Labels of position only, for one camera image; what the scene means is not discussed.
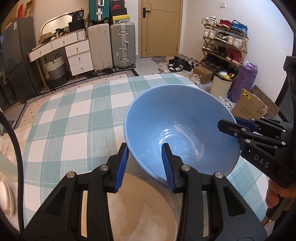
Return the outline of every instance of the door frame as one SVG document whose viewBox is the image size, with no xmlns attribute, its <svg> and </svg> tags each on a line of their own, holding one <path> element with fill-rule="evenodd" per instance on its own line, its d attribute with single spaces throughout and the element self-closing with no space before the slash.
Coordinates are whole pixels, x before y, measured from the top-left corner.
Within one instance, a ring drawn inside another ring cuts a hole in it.
<svg viewBox="0 0 296 241">
<path fill-rule="evenodd" d="M 142 58 L 142 0 L 139 0 L 138 9 L 138 41 L 139 41 L 139 55 Z M 180 10 L 180 25 L 179 25 L 179 37 L 178 37 L 178 50 L 180 53 L 180 42 L 181 42 L 181 28 L 182 28 L 182 18 L 183 18 L 183 0 L 181 0 L 181 10 Z"/>
</svg>

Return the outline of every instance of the blue bowl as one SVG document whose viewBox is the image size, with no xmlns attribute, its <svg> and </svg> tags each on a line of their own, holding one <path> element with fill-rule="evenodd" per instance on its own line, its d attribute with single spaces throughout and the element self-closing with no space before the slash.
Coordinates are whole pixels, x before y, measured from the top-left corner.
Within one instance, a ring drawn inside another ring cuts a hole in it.
<svg viewBox="0 0 296 241">
<path fill-rule="evenodd" d="M 158 184 L 167 186 L 161 146 L 201 173 L 228 175 L 236 165 L 240 146 L 222 133 L 221 119 L 236 123 L 229 110 L 209 93 L 186 85 L 162 85 L 139 95 L 124 120 L 124 137 L 137 164 Z"/>
</svg>

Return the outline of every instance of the purple wrapped package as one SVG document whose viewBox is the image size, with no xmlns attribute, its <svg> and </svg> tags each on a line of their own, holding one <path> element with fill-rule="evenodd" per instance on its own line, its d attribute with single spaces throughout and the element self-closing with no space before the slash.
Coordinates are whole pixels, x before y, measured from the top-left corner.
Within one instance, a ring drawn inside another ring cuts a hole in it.
<svg viewBox="0 0 296 241">
<path fill-rule="evenodd" d="M 257 65 L 253 65 L 245 60 L 228 95 L 229 100 L 236 103 L 242 93 L 242 89 L 250 91 L 256 79 L 257 73 Z"/>
</svg>

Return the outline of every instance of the wooden door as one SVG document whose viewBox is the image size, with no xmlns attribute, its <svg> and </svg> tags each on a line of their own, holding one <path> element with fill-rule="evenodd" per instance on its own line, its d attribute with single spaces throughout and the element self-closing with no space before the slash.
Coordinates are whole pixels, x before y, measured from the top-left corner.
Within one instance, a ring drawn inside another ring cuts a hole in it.
<svg viewBox="0 0 296 241">
<path fill-rule="evenodd" d="M 142 57 L 175 56 L 181 0 L 142 0 Z"/>
</svg>

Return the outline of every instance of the silver suitcase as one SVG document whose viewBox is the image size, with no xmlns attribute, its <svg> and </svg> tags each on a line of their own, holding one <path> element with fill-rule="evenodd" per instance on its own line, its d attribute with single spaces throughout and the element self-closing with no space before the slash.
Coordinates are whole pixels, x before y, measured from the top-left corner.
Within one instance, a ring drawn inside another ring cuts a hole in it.
<svg viewBox="0 0 296 241">
<path fill-rule="evenodd" d="M 87 28 L 89 48 L 94 70 L 101 71 L 113 67 L 109 24 L 97 24 Z"/>
<path fill-rule="evenodd" d="M 131 22 L 110 26 L 111 48 L 115 70 L 136 67 L 136 31 Z"/>
</svg>

